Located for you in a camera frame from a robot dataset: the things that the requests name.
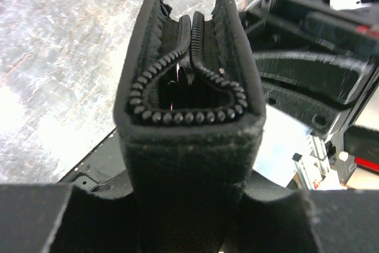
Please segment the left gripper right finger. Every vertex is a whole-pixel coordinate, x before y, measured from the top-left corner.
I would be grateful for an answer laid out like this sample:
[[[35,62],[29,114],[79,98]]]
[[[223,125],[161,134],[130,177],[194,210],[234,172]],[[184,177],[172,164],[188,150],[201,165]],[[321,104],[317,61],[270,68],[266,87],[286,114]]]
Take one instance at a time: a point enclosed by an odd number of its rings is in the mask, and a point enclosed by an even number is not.
[[[225,252],[378,252],[378,191],[293,191],[253,171]]]

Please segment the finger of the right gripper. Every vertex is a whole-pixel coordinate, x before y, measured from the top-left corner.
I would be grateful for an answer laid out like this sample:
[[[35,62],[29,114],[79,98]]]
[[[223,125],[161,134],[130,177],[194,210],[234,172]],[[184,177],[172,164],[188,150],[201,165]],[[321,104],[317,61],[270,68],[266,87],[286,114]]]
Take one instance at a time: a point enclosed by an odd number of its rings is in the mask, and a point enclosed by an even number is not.
[[[347,105],[358,98],[370,77],[370,63],[313,52],[257,52],[261,77],[284,82]]]
[[[264,82],[262,87],[268,104],[302,122],[324,139],[343,126],[341,110],[268,82]]]

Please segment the black zipper tool case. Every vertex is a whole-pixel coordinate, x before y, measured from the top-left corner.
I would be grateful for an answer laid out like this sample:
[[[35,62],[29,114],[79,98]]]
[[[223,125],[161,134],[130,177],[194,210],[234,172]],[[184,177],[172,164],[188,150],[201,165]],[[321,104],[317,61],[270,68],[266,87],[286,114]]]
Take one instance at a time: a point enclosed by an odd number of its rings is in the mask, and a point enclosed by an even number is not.
[[[114,104],[140,252],[217,252],[262,140],[265,99],[235,0],[179,20],[143,0]]]

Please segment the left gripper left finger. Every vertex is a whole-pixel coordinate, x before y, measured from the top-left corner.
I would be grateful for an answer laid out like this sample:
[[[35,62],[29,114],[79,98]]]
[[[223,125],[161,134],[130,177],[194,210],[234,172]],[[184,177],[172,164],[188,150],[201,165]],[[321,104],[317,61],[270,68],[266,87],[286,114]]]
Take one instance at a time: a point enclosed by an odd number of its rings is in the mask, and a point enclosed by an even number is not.
[[[129,179],[94,190],[73,184],[1,186],[1,252],[138,252]]]

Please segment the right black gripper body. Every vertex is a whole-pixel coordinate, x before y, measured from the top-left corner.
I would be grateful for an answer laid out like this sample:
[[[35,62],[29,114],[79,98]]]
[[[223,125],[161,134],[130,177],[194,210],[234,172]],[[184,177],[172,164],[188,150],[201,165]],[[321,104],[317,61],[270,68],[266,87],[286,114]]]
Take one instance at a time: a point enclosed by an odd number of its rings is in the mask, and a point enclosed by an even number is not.
[[[261,77],[262,83],[295,91],[343,111],[343,126],[338,132],[344,132],[355,122],[378,87],[378,33],[371,18],[352,11],[337,11],[330,6],[330,0],[260,0],[242,11],[240,19],[254,54],[313,52],[370,63],[367,83],[358,98],[347,105]]]

